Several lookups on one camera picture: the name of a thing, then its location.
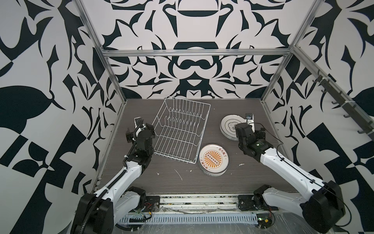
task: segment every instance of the aluminum rail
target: aluminum rail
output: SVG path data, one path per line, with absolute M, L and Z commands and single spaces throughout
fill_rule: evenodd
M 265 49 L 160 49 L 160 50 L 103 50 L 105 57 L 138 56 L 214 56 L 214 55 L 286 55 L 288 48 Z
M 312 3 L 312 6 L 310 7 L 302 25 L 300 26 L 298 32 L 296 33 L 296 36 L 292 40 L 289 48 L 291 49 L 293 46 L 298 45 L 298 43 L 303 39 L 306 30 L 309 28 L 309 26 L 312 24 L 314 18 L 316 17 L 316 14 L 318 12 L 319 7 L 324 3 L 325 0 L 315 0 Z M 266 98 L 269 96 L 269 94 L 272 92 L 275 84 L 278 82 L 279 77 L 281 76 L 283 70 L 287 66 L 288 62 L 290 61 L 292 57 L 292 54 L 289 54 L 283 58 L 281 63 L 279 64 L 277 70 L 275 71 L 273 77 L 271 78 L 269 85 L 266 87 L 266 90 L 264 94 L 261 97 L 261 100 L 266 101 Z
M 80 16 L 80 19 L 82 20 L 83 25 L 86 27 L 87 33 L 88 33 L 90 39 L 92 40 L 92 43 L 93 43 L 93 45 L 94 45 L 94 47 L 95 47 L 95 49 L 96 49 L 96 51 L 99 55 L 101 63 L 103 64 L 105 70 L 108 72 L 109 79 L 112 82 L 112 84 L 114 85 L 114 89 L 118 93 L 122 103 L 125 103 L 126 102 L 126 97 L 122 92 L 122 89 L 121 89 L 121 87 L 118 83 L 118 79 L 117 79 L 116 75 L 114 74 L 111 65 L 109 64 L 107 58 L 105 58 L 103 53 L 102 53 L 101 43 L 100 43 L 100 41 L 97 37 L 97 34 L 95 32 L 95 29 L 92 26 L 92 23 L 91 23 L 91 21 L 88 17 L 88 13 L 86 11 L 86 8 L 84 7 L 84 4 L 82 3 L 82 0 L 73 0 L 73 2 L 75 3 L 75 6 L 76 6 L 76 8 L 78 10 L 78 13 L 79 13 L 79 16 Z

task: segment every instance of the orange sunburst design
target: orange sunburst design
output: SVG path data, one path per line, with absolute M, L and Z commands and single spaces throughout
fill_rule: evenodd
M 222 164 L 222 157 L 217 151 L 210 150 L 204 154 L 204 162 L 210 168 L 217 168 Z

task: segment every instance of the debris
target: debris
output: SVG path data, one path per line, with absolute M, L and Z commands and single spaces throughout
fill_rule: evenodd
M 177 170 L 175 170 L 175 169 L 174 169 L 174 171 L 176 171 L 176 172 L 177 172 Z M 177 173 L 178 173 L 178 172 L 177 172 Z M 179 177 L 181 178 L 181 180 L 183 181 L 183 179 L 182 179 L 181 175 L 180 175 L 179 173 L 178 173 L 178 175 L 179 175 Z

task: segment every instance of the gray wooden table surface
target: gray wooden table surface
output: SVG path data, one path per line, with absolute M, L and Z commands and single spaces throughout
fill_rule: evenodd
M 202 146 L 210 143 L 222 146 L 230 157 L 230 165 L 227 171 L 221 176 L 212 177 L 204 174 L 198 164 L 153 155 L 150 165 L 132 183 L 133 186 L 145 189 L 147 193 L 162 194 L 253 192 L 263 184 L 271 185 L 286 192 L 296 191 L 273 170 L 244 155 L 237 146 L 238 142 L 227 139 L 220 131 L 220 122 L 226 115 L 235 114 L 244 117 L 245 113 L 253 113 L 255 122 L 262 123 L 273 134 L 260 100 L 202 101 L 211 104 Z M 145 122 L 152 124 L 162 102 L 163 100 L 128 100 L 99 187 L 109 182 L 122 168 L 123 156 L 128 153 L 132 145 L 126 141 L 126 131 L 128 128 L 131 131 L 134 130 L 134 118 L 140 116 L 144 118 Z M 266 140 L 274 146 L 278 145 L 278 141 L 268 133 L 266 134 Z

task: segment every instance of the cable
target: cable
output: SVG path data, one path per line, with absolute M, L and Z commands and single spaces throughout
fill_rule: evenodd
M 119 224 L 116 224 L 115 226 L 118 227 L 121 230 L 124 230 L 124 231 L 137 231 L 137 230 L 140 229 L 140 227 L 137 227 L 136 229 L 135 228 L 127 228 L 127 227 L 123 227 Z
M 148 219 L 151 219 L 152 218 L 152 214 L 151 214 L 151 212 L 149 212 L 149 217 L 148 218 L 145 218 L 145 219 L 129 219 L 129 220 L 133 220 L 133 221 L 138 221 L 138 222 L 145 222 L 145 221 L 147 221 Z
M 144 119 L 141 118 L 140 121 L 139 121 L 138 124 L 137 124 L 137 127 L 136 127 L 135 130 L 133 131 L 132 136 L 134 137 L 134 139 L 137 138 L 137 131 L 138 131 L 138 129 L 140 128 L 140 126 L 143 126 L 143 122 L 144 122 Z
M 126 168 L 125 168 L 125 170 L 123 170 L 122 172 L 121 172 L 121 174 L 119 174 L 111 183 L 110 183 L 110 185 L 108 185 L 108 189 L 111 189 L 112 187 L 113 187 L 113 185 L 115 185 L 121 178 L 122 178 L 122 176 L 125 174 L 127 172 L 127 166 L 126 166 Z
M 328 189 L 326 189 L 326 188 L 324 188 L 323 186 L 321 186 L 321 185 L 319 185 L 319 184 L 317 184 L 316 182 L 315 182 L 315 180 L 311 180 L 309 177 L 307 177 L 306 175 L 304 175 L 302 172 L 300 172 L 299 170 L 297 170 L 295 167 L 293 167 L 291 164 L 289 164 L 288 162 L 286 162 L 285 160 L 284 160 L 284 158 L 282 158 L 282 157 L 280 157 L 279 156 L 279 153 L 278 153 L 278 147 L 280 146 L 280 145 L 283 145 L 284 143 L 283 143 L 283 141 L 281 141 L 280 139 L 278 139 L 277 137 L 275 137 L 273 134 L 271 134 L 261 123 L 255 123 L 255 124 L 260 124 L 264 129 L 265 129 L 265 131 L 267 131 L 272 137 L 274 137 L 275 139 L 277 139 L 278 141 L 280 141 L 281 142 L 281 144 L 279 144 L 279 145 L 277 145 L 277 147 L 276 147 L 276 151 L 277 151 L 277 155 L 278 155 L 278 157 L 280 158 L 280 160 L 281 161 L 283 161 L 283 162 L 285 162 L 285 163 L 287 163 L 290 167 L 292 167 L 293 169 L 295 169 L 297 172 L 299 172 L 300 174 L 302 174 L 305 178 L 307 178 L 308 180 L 310 180 L 310 182 L 311 183 L 315 183 L 316 185 L 318 185 L 319 187 L 321 187 L 321 188 L 323 188 L 323 189 L 325 189 L 326 191 L 328 191 L 329 193 L 331 193 L 332 195 L 334 195 L 337 199 L 339 199 L 339 201 L 341 201 L 344 205 L 345 205 L 345 207 L 347 207 L 347 209 L 348 209 L 348 212 L 349 212 L 349 216 L 350 216 L 350 218 L 349 218 L 349 222 L 347 223 L 347 224 L 345 224 L 345 225 L 342 225 L 342 226 L 339 226 L 339 225 L 335 225 L 335 226 L 337 226 L 337 227 L 345 227 L 345 226 L 348 226 L 350 223 L 351 223 L 351 221 L 352 221 L 352 213 L 351 213 L 351 210 L 349 209 L 349 207 L 347 206 L 347 204 L 345 204 L 336 194 L 334 194 L 333 192 L 331 192 L 330 190 L 328 190 Z
M 274 225 L 275 224 L 275 215 L 271 211 L 270 211 L 270 213 L 272 214 L 272 217 L 274 217 L 274 222 L 272 223 L 272 225 Z
M 277 139 L 278 141 L 280 141 L 283 144 L 283 141 L 279 140 L 277 137 L 275 137 L 273 134 L 271 134 L 271 132 L 269 132 L 261 123 L 254 123 L 254 124 L 260 124 L 265 129 L 265 131 L 267 131 L 272 137 L 274 137 L 275 139 Z
M 88 210 L 85 218 L 83 219 L 83 222 L 81 224 L 81 227 L 80 227 L 80 230 L 79 230 L 79 233 L 78 234 L 83 234 L 85 229 L 86 229 L 86 225 L 87 225 L 87 222 L 88 222 L 88 219 L 90 218 L 92 212 L 94 210 L 96 210 L 96 207 L 97 207 L 97 204 L 99 203 L 99 201 L 101 200 L 101 198 L 107 193 L 108 190 L 104 190 L 96 199 L 95 201 L 92 203 L 90 209 Z
M 152 214 L 151 214 L 151 212 L 149 212 L 149 217 L 148 218 L 145 218 L 145 219 L 129 219 L 129 221 L 137 221 L 137 222 L 145 222 L 145 221 L 147 221 L 148 219 L 151 219 L 152 218 Z M 135 228 L 127 228 L 127 227 L 124 227 L 124 226 L 121 226 L 121 225 L 119 225 L 119 224 L 116 224 L 116 227 L 118 227 L 119 229 L 121 229 L 121 230 L 124 230 L 124 231 L 137 231 L 137 230 L 139 230 L 141 227 L 137 227 L 136 229 Z

